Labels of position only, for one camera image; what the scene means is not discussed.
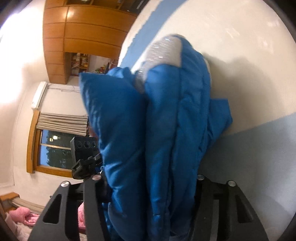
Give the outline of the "blue puffer jacket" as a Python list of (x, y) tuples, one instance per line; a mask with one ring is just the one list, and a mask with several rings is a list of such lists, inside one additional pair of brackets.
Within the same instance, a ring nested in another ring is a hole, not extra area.
[(136, 72), (81, 73), (79, 85), (111, 189), (111, 239), (183, 240), (200, 162), (232, 124), (228, 100), (211, 97), (203, 55), (168, 35)]

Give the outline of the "beige roman blind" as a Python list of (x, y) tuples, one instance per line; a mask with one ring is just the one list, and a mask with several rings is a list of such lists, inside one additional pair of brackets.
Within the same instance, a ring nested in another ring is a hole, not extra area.
[(85, 137), (89, 134), (89, 121), (86, 115), (40, 113), (36, 128)]

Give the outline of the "pink blanket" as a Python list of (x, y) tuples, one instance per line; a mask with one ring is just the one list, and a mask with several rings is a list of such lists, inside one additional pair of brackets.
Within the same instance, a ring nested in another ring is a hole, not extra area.
[[(78, 228), (79, 232), (85, 233), (85, 215), (84, 215), (84, 203), (78, 207)], [(6, 214), (6, 217), (10, 217), (15, 223), (20, 222), (27, 226), (34, 226), (39, 218), (39, 214), (32, 213), (27, 207), (18, 207), (16, 210), (11, 210)]]

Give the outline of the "white air conditioner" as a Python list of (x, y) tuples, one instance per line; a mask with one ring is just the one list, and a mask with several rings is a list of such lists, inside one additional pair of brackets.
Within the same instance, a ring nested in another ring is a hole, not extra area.
[(39, 86), (38, 86), (36, 92), (34, 93), (34, 97), (32, 99), (32, 103), (31, 103), (31, 109), (33, 111), (39, 109), (40, 103), (41, 103), (43, 95), (47, 89), (47, 86), (48, 86), (48, 82), (46, 82), (46, 81), (41, 81), (39, 83)]

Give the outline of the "wooden wardrobe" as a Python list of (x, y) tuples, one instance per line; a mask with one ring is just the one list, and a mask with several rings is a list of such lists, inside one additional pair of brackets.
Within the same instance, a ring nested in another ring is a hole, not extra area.
[(72, 53), (118, 60), (147, 1), (46, 1), (43, 46), (50, 83), (67, 84)]

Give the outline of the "blue and white bedsheet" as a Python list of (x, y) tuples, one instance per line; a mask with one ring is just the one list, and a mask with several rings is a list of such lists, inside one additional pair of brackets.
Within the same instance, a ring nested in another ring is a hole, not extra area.
[(228, 99), (233, 117), (199, 172), (234, 180), (268, 238), (280, 239), (295, 215), (295, 1), (149, 1), (119, 65), (137, 70), (169, 34), (204, 55), (212, 96)]

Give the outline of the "window with wooden frame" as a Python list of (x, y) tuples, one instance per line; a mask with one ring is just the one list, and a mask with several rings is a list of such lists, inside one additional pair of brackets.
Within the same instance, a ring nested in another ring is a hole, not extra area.
[(42, 172), (55, 176), (71, 177), (73, 166), (70, 141), (76, 136), (36, 128), (39, 110), (33, 111), (28, 146), (26, 171)]

